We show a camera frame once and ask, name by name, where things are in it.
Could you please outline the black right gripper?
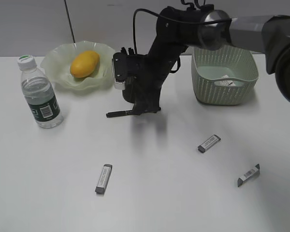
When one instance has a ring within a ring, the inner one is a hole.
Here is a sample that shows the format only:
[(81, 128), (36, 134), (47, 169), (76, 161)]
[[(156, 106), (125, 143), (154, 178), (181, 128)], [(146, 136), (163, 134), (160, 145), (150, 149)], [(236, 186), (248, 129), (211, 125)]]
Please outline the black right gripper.
[(174, 61), (159, 62), (149, 59), (147, 55), (128, 55), (128, 60), (131, 79), (126, 89), (133, 89), (135, 93), (132, 115), (161, 111), (162, 85), (169, 73), (174, 72)]

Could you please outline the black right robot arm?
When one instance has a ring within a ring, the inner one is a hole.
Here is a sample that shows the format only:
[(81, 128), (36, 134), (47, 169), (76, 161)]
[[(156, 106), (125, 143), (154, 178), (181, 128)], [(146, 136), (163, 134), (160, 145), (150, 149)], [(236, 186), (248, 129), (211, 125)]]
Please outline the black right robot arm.
[(290, 16), (231, 18), (212, 4), (157, 14), (156, 37), (146, 55), (131, 49), (126, 55), (128, 79), (123, 98), (133, 104), (129, 115), (156, 113), (160, 92), (173, 66), (188, 47), (217, 50), (223, 45), (265, 55), (266, 71), (274, 74), (282, 95), (290, 102)]

